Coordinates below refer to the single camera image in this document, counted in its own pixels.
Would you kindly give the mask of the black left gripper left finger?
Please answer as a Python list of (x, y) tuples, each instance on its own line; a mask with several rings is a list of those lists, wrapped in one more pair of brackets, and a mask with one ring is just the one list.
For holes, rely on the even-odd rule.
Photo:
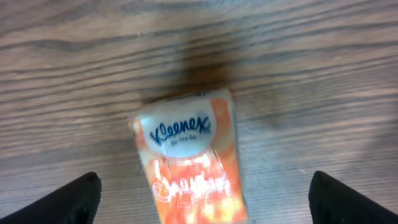
[(1, 218), (4, 224), (92, 224), (101, 201), (101, 179), (88, 172), (38, 201)]

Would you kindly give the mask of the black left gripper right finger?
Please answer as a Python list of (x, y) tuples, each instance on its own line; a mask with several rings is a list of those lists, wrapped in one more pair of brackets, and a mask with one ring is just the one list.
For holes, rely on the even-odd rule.
[(397, 214), (319, 170), (308, 200), (313, 224), (397, 224)]

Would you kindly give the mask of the orange Kleenex tissue pack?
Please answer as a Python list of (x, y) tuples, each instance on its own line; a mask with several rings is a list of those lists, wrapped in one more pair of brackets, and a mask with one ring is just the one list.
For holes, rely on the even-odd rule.
[(229, 90), (146, 105), (129, 127), (161, 223), (248, 222)]

